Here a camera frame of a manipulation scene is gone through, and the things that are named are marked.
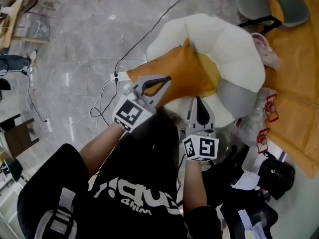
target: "white marker cube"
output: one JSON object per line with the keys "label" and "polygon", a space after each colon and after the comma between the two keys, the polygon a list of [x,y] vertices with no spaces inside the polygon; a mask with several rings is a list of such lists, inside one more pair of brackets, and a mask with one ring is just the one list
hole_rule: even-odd
{"label": "white marker cube", "polygon": [[183,140],[188,160],[209,161],[217,158],[219,140],[216,138],[191,134]]}
{"label": "white marker cube", "polygon": [[138,103],[122,95],[112,113],[112,118],[117,125],[131,133],[152,115]]}

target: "marble floor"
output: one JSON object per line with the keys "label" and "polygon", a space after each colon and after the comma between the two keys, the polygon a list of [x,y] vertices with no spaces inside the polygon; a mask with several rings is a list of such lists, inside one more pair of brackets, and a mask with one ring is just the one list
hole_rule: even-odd
{"label": "marble floor", "polygon": [[[48,17],[26,13],[19,25],[32,26],[40,20],[50,25],[50,44],[12,43],[9,54],[25,55],[38,50],[30,93],[39,113],[49,118],[53,132],[30,109],[27,94],[28,78],[21,73],[8,73],[12,90],[3,92],[0,119],[20,113],[22,120],[34,118],[34,135],[40,142],[21,154],[18,159],[30,174],[45,162],[63,143],[80,150],[107,125],[86,116],[100,95],[103,83],[109,79],[118,60],[138,42],[160,16],[177,0],[58,0],[56,11],[36,6],[31,11]],[[133,69],[146,61],[147,47],[169,20],[195,13],[217,15],[238,24],[243,19],[233,0],[182,0],[160,21],[157,27],[137,45],[120,65]],[[19,29],[28,35],[29,28]],[[104,107],[115,93],[115,85],[105,88]],[[111,122],[112,110],[120,95],[104,113]],[[70,123],[82,118],[70,127]]]}

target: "shoe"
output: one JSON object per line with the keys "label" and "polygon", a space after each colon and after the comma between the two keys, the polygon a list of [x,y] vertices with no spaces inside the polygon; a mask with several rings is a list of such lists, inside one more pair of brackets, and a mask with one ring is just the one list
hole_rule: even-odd
{"label": "shoe", "polygon": [[29,59],[30,59],[30,65],[29,66],[32,66],[35,59],[36,59],[36,56],[37,56],[37,51],[36,50],[33,50],[31,52],[31,54],[29,55]]}

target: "black bag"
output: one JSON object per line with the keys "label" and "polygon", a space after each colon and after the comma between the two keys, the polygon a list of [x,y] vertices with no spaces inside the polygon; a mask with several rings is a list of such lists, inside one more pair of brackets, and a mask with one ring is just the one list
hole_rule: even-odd
{"label": "black bag", "polygon": [[295,169],[291,165],[277,160],[274,155],[267,151],[264,155],[268,159],[262,163],[259,169],[258,186],[268,190],[269,194],[278,200],[293,186]]}

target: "pillow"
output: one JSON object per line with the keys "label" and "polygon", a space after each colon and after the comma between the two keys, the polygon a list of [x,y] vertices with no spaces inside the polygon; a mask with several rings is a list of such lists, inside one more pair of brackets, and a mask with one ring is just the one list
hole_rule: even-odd
{"label": "pillow", "polygon": [[[174,48],[161,57],[129,70],[127,74],[132,82],[135,82],[140,76],[151,74],[171,77],[171,85],[158,107],[182,97],[210,96],[216,92],[217,88],[200,66],[190,46],[189,38],[185,40],[182,47]],[[147,89],[146,93],[154,93],[159,86],[160,84]]]}

